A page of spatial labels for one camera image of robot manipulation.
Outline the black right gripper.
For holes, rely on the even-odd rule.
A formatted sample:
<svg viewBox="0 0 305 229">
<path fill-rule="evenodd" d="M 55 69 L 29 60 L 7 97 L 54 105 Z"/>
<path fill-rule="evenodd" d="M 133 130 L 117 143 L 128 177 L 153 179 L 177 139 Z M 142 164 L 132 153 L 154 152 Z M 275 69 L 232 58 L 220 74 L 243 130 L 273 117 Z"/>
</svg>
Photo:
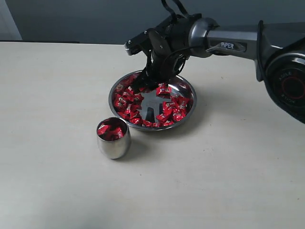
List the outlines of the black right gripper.
<svg viewBox="0 0 305 229">
<path fill-rule="evenodd" d="M 169 56 L 157 55 L 152 51 L 147 56 L 145 68 L 132 82 L 132 90 L 135 94 L 146 89 L 155 90 L 158 83 L 169 81 L 178 75 L 184 68 L 186 57 L 183 54 L 171 54 Z"/>
</svg>

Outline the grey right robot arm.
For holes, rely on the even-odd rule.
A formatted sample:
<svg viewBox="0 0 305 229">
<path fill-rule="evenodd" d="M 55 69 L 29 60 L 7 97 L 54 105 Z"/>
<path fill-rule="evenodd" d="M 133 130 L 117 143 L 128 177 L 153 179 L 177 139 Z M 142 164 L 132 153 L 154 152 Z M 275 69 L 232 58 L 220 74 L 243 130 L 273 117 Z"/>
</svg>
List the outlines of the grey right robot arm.
<svg viewBox="0 0 305 229">
<path fill-rule="evenodd" d="M 305 120 L 305 25 L 302 22 L 219 26 L 199 14 L 165 19 L 125 43 L 129 55 L 147 63 L 134 88 L 155 88 L 179 73 L 191 57 L 236 56 L 253 60 L 256 78 L 273 102 L 299 122 Z"/>
</svg>

